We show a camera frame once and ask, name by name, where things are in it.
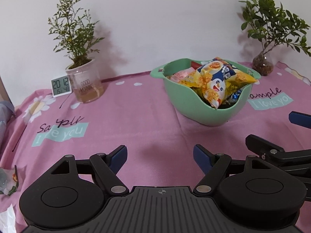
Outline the yellow blue chips bag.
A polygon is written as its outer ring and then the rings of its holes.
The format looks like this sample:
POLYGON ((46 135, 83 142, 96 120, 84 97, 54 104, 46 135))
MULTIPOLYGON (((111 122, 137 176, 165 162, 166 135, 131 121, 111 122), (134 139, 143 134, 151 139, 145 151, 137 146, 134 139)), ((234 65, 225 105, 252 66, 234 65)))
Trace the yellow blue chips bag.
POLYGON ((179 84, 192 88, 208 104, 217 109, 227 98, 257 79, 241 71, 228 61, 191 62, 191 72, 184 72, 179 84))

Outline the pink strawberry snack packet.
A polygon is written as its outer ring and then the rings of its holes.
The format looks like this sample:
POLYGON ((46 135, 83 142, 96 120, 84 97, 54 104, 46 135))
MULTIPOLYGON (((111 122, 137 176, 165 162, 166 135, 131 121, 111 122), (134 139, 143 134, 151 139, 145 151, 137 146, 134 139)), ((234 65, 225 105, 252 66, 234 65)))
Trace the pink strawberry snack packet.
POLYGON ((183 80, 186 78, 190 73, 194 72, 195 70, 190 67, 185 70, 180 70, 176 72, 175 74, 168 76, 167 78, 175 83, 178 83, 179 81, 183 80))

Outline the leafy plant in glass vase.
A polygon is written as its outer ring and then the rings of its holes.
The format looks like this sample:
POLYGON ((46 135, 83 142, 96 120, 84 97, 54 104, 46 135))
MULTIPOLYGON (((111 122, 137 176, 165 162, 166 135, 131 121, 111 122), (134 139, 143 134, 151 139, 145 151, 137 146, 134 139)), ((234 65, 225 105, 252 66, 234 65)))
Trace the leafy plant in glass vase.
POLYGON ((256 72, 262 76, 272 73, 274 65, 268 61, 267 54, 280 45, 310 56, 307 44, 310 25, 305 20, 284 9, 282 4, 277 6, 274 0, 241 0, 240 3, 244 20, 241 30, 261 44, 261 52, 252 60, 256 72))

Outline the white digital clock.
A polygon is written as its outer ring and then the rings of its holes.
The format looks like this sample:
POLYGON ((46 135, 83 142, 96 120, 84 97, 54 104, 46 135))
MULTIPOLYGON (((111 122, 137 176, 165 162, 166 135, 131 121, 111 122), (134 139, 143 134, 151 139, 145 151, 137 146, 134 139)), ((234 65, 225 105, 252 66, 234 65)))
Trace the white digital clock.
POLYGON ((51 80, 53 97, 64 96, 72 93, 69 76, 62 76, 51 80))

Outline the thin plant in white pot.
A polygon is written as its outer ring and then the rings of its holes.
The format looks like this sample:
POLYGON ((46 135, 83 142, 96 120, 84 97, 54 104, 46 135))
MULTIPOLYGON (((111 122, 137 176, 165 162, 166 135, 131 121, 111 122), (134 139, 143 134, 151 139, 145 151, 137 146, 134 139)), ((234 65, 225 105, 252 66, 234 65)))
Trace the thin plant in white pot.
POLYGON ((53 51, 66 52, 71 63, 65 69, 70 86, 78 102, 89 103, 104 93, 93 53, 99 53, 96 44, 104 37, 95 36, 90 11, 79 7, 81 0, 57 0, 56 12, 48 18, 48 33, 57 41, 53 51))

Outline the pink printed tablecloth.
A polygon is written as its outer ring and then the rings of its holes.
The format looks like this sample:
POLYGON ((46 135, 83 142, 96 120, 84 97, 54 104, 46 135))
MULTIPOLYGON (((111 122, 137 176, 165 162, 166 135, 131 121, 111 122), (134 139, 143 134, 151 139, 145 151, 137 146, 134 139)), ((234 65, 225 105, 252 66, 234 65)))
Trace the pink printed tablecloth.
POLYGON ((252 87, 249 101, 225 124, 208 127, 181 115, 161 79, 132 75, 105 84, 94 102, 74 95, 54 98, 37 90, 7 124, 1 167, 17 168, 19 187, 1 196, 1 211, 13 207, 17 232, 26 223, 18 207, 22 192, 64 155, 87 159, 120 145, 128 160, 119 178, 128 186, 195 186, 202 178, 193 160, 200 144, 212 153, 244 159, 248 135, 262 137, 286 151, 310 148, 310 130, 292 124, 292 111, 310 113, 310 86, 278 65, 252 87))

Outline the green plastic bowl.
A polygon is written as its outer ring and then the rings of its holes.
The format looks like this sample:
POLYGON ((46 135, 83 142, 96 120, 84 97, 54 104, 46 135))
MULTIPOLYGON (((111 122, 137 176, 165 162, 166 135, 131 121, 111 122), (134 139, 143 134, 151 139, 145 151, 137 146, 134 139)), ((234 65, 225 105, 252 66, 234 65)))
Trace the green plastic bowl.
MULTIPOLYGON (((223 60, 230 62, 241 71, 257 79, 257 81, 261 78, 260 74, 251 68, 226 59, 223 60)), ((252 91, 253 84, 242 87, 215 109, 192 88, 175 83, 167 78, 180 70, 190 68, 192 61, 200 64, 212 60, 195 61, 189 58, 177 59, 153 69, 150 75, 153 78, 160 78, 163 80, 170 102, 179 113, 207 126, 220 126, 230 120, 245 106, 252 91)))

